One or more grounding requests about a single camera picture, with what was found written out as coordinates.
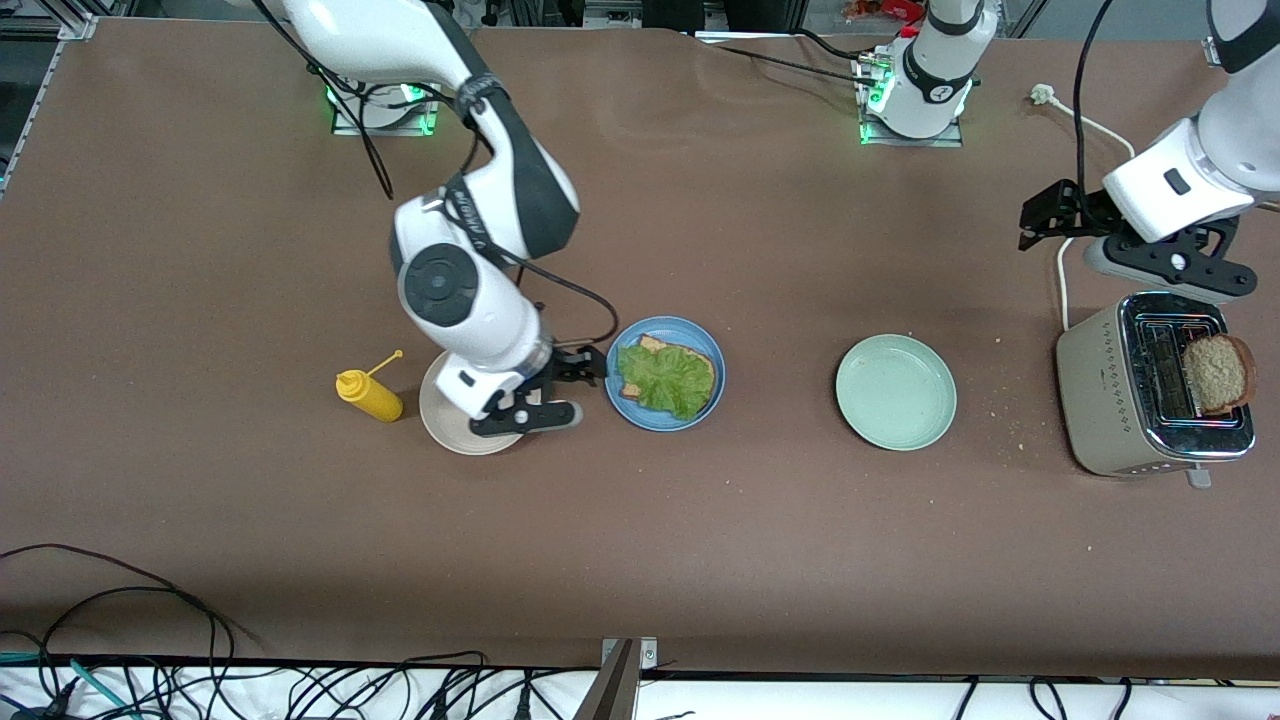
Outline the yellow mustard squeeze bottle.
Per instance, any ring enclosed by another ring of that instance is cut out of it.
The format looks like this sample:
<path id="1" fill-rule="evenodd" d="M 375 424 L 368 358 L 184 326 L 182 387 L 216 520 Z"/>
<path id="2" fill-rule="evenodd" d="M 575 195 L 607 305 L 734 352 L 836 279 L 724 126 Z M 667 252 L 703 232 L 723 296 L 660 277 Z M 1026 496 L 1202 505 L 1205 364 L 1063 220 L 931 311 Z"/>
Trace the yellow mustard squeeze bottle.
<path id="1" fill-rule="evenodd" d="M 404 413 L 401 397 L 385 387 L 375 375 L 383 368 L 404 356 L 398 348 L 376 366 L 367 370 L 349 369 L 335 375 L 337 395 L 351 406 L 383 423 L 393 423 Z"/>

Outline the blue round plate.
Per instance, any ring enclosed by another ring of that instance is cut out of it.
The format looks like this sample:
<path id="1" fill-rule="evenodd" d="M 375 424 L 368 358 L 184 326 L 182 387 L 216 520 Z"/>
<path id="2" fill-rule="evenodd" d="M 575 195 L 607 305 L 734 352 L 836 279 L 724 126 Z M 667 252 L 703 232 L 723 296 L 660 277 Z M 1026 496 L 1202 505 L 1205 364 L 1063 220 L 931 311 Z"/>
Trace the blue round plate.
<path id="1" fill-rule="evenodd" d="M 726 384 L 714 337 L 682 316 L 649 316 L 621 331 L 607 354 L 605 392 L 644 430 L 676 432 L 710 415 Z"/>

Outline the beige round plate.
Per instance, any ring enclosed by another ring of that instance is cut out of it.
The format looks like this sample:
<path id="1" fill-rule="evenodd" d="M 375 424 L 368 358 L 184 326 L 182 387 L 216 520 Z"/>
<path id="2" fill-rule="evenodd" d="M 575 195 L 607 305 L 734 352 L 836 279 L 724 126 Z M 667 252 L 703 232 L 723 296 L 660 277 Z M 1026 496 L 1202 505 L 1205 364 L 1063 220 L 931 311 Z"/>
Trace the beige round plate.
<path id="1" fill-rule="evenodd" d="M 419 389 L 419 416 L 435 442 L 451 452 L 463 456 L 488 456 L 506 451 L 525 436 L 477 436 L 470 429 L 470 418 L 457 409 L 436 387 L 436 379 L 445 366 L 448 352 L 436 356 L 422 377 Z"/>

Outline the light green round plate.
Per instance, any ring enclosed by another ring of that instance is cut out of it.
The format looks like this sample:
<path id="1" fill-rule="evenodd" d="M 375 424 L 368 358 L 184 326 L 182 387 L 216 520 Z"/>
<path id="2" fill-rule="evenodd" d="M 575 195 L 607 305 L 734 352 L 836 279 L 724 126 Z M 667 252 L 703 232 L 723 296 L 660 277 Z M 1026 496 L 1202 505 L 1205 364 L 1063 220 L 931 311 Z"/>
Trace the light green round plate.
<path id="1" fill-rule="evenodd" d="M 858 436 L 897 452 L 941 439 L 957 411 L 957 388 L 945 360 L 902 334 L 877 334 L 854 345 L 838 363 L 835 398 Z"/>

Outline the beige silver toaster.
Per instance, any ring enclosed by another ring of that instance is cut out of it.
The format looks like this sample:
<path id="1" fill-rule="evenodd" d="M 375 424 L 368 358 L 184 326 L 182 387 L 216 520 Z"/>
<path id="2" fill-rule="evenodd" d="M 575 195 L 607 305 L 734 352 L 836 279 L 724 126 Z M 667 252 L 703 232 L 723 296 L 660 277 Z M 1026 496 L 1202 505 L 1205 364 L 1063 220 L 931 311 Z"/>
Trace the beige silver toaster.
<path id="1" fill-rule="evenodd" d="M 1221 310 L 1167 291 L 1132 293 L 1065 331 L 1055 347 L 1059 395 L 1076 461 L 1100 477 L 1187 474 L 1207 488 L 1217 462 L 1256 442 L 1249 404 L 1199 416 L 1181 355 L 1226 333 Z"/>

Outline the red object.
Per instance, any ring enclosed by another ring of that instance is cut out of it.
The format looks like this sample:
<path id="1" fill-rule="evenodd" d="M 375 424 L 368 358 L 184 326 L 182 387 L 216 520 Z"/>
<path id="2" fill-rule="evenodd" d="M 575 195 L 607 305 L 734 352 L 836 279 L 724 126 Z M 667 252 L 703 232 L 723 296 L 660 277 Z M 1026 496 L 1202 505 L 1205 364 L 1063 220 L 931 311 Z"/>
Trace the red object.
<path id="1" fill-rule="evenodd" d="M 846 0 L 841 17 L 847 22 L 892 20 L 901 26 L 919 22 L 928 9 L 928 0 Z"/>

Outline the aluminium profile bar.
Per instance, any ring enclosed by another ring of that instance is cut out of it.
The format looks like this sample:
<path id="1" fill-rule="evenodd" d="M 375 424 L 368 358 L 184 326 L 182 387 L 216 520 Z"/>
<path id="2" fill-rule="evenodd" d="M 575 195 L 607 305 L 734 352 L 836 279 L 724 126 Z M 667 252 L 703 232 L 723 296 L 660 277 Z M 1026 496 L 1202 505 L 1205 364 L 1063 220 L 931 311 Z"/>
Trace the aluminium profile bar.
<path id="1" fill-rule="evenodd" d="M 603 642 L 603 664 L 573 720 L 634 720 L 643 664 L 643 638 L 611 638 Z"/>

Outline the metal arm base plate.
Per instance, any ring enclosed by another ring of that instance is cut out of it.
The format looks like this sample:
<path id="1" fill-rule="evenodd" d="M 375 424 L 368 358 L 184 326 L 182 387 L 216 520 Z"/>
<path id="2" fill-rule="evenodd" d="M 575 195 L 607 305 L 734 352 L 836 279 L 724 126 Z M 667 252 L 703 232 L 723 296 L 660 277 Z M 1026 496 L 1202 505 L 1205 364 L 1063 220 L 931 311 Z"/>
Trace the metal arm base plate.
<path id="1" fill-rule="evenodd" d="M 957 149 L 959 117 L 973 77 L 938 79 L 913 65 L 905 46 L 878 46 L 850 61 L 864 145 Z"/>
<path id="2" fill-rule="evenodd" d="M 358 94 L 326 90 L 332 133 L 358 136 L 428 137 L 436 127 L 442 104 L 411 85 L 356 85 Z"/>

